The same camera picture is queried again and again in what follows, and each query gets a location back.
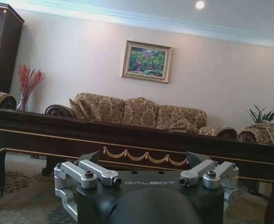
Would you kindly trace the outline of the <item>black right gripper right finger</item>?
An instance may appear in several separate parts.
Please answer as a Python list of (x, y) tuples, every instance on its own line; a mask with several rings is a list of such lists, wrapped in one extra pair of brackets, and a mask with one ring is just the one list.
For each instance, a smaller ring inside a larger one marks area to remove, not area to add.
[(238, 190), (239, 168), (235, 163), (224, 161), (219, 164), (206, 155), (187, 152), (186, 157), (191, 169), (181, 172), (180, 184), (184, 187), (195, 186), (203, 181), (207, 189), (224, 188), (224, 210)]

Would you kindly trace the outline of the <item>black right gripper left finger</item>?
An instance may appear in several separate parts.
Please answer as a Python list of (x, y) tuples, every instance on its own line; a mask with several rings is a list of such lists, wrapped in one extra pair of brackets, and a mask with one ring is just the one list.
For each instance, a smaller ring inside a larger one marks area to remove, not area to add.
[(63, 208), (72, 218), (78, 218), (77, 204), (71, 187), (94, 189), (98, 182), (105, 186), (118, 187), (122, 179), (115, 170), (106, 169), (87, 159), (60, 162), (54, 168), (55, 195), (62, 200)]

